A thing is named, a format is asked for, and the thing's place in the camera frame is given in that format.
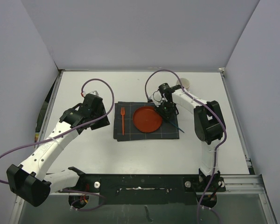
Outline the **orange round plate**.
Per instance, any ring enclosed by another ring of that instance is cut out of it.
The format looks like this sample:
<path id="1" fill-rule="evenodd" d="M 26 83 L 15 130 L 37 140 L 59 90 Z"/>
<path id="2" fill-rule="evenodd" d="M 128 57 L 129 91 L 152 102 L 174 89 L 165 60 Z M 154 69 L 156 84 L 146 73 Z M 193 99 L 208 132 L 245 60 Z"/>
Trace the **orange round plate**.
<path id="1" fill-rule="evenodd" d="M 133 113 L 134 126 L 143 133 L 152 133 L 162 125 L 162 117 L 152 106 L 142 106 Z"/>

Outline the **orange plastic fork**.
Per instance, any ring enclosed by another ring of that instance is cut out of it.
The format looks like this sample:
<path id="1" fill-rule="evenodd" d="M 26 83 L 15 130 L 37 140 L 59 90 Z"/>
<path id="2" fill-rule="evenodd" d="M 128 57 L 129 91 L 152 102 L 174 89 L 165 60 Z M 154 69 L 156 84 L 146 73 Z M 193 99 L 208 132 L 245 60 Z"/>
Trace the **orange plastic fork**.
<path id="1" fill-rule="evenodd" d="M 125 108 L 124 107 L 121 107 L 120 114 L 122 117 L 122 135 L 124 136 L 125 134 Z"/>

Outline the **dark checked cloth placemat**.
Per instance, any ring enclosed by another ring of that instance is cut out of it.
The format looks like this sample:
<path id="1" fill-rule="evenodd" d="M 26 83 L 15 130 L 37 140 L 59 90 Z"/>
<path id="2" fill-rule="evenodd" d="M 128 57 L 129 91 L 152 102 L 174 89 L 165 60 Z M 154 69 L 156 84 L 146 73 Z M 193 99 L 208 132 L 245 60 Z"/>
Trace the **dark checked cloth placemat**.
<path id="1" fill-rule="evenodd" d="M 154 103 L 119 101 L 114 112 L 113 138 L 118 142 L 180 138 L 177 116 L 162 118 Z"/>

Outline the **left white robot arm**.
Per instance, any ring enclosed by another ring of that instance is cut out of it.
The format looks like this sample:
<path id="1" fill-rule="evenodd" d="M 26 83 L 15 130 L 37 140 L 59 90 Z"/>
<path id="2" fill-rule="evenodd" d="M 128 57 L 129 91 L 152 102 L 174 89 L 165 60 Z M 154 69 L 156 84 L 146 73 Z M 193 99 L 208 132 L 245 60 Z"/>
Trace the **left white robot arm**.
<path id="1" fill-rule="evenodd" d="M 92 130 L 110 124 L 105 116 L 103 99 L 96 91 L 85 95 L 84 101 L 66 110 L 46 139 L 20 165 L 7 169 L 8 184 L 13 193 L 34 207 L 41 205 L 54 192 L 72 188 L 79 192 L 85 188 L 85 173 L 69 167 L 59 173 L 48 170 L 61 152 L 87 128 Z"/>

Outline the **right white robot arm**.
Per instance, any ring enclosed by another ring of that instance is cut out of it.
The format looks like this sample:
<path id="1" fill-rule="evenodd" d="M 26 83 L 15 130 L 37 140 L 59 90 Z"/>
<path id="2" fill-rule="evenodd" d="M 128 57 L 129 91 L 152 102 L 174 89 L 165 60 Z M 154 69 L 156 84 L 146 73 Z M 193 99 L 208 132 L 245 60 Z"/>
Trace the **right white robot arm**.
<path id="1" fill-rule="evenodd" d="M 219 147 L 227 139 L 226 125 L 219 103 L 202 100 L 183 89 L 165 93 L 157 90 L 148 99 L 155 104 L 157 112 L 165 118 L 175 114 L 177 105 L 193 115 L 194 131 L 201 141 L 202 149 L 200 171 L 204 174 L 198 179 L 198 184 L 205 191 L 213 188 L 215 186 L 213 176 L 219 171 Z"/>

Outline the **pink white mug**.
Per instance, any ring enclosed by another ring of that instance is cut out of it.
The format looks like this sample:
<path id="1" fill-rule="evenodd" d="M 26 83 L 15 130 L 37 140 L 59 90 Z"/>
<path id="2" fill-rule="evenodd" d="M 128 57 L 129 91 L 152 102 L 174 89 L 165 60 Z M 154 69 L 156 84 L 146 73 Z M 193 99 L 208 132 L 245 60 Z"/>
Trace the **pink white mug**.
<path id="1" fill-rule="evenodd" d="M 187 91 L 189 91 L 190 88 L 190 81 L 186 78 L 180 78 L 180 80 L 176 81 L 176 85 L 180 85 L 183 86 L 184 89 L 186 89 Z"/>

